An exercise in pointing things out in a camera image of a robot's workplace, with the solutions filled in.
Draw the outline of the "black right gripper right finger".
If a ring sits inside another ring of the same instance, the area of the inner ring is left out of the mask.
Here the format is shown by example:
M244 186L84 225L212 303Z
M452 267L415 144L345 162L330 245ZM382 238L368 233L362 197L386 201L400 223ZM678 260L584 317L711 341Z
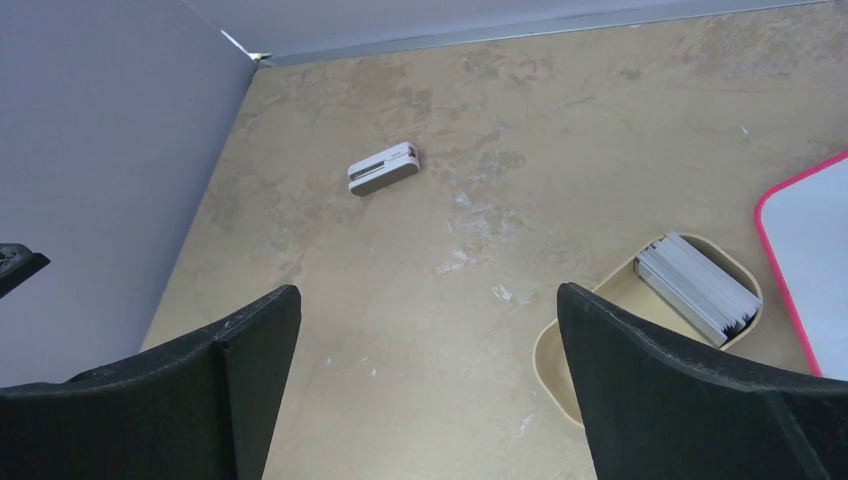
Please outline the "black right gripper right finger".
M725 353L564 283L557 318L600 479L843 479L847 385Z

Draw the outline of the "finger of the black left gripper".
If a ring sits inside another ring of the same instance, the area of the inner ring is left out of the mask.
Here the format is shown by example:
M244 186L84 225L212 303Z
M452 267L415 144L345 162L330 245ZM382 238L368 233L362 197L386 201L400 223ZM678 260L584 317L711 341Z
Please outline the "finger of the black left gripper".
M50 264L44 254L34 252L23 244L1 244L0 298L13 291Z

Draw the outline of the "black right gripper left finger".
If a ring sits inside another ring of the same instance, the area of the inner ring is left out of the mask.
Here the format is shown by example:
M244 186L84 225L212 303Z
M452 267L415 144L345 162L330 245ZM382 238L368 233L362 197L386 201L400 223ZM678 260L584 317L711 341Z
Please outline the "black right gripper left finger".
M259 479L294 357L301 295L62 383L1 391L5 479Z

